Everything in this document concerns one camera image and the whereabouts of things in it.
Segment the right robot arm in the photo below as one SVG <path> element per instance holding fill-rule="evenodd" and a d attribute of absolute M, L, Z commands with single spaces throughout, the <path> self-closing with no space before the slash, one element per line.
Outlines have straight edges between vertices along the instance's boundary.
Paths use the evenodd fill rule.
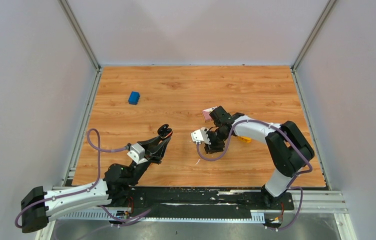
<path fill-rule="evenodd" d="M 222 158 L 232 137 L 250 138 L 267 145 L 275 170 L 262 187 L 261 201 L 266 208 L 279 205 L 281 195 L 295 179 L 313 170 L 310 161 L 315 152 L 294 122 L 265 122 L 240 112 L 230 114 L 222 106 L 215 107 L 209 117 L 213 127 L 202 127 L 191 133 L 192 141 L 197 146 L 204 144 L 207 154 L 220 153 Z"/>

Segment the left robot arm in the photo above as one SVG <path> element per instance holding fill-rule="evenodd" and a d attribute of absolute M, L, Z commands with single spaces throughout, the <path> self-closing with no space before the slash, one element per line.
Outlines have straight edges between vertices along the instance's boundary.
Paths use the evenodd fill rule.
<path fill-rule="evenodd" d="M 165 133 L 149 140 L 110 149 L 109 153 L 127 150 L 129 165 L 114 163 L 104 177 L 97 176 L 94 182 L 62 190 L 44 190 L 43 186 L 32 188 L 21 200 L 21 211 L 15 226 L 23 233 L 33 233 L 45 228 L 49 222 L 66 214 L 111 203 L 124 206 L 129 200 L 129 191 L 139 183 L 151 164 L 160 164 L 165 155 L 171 134 Z"/>

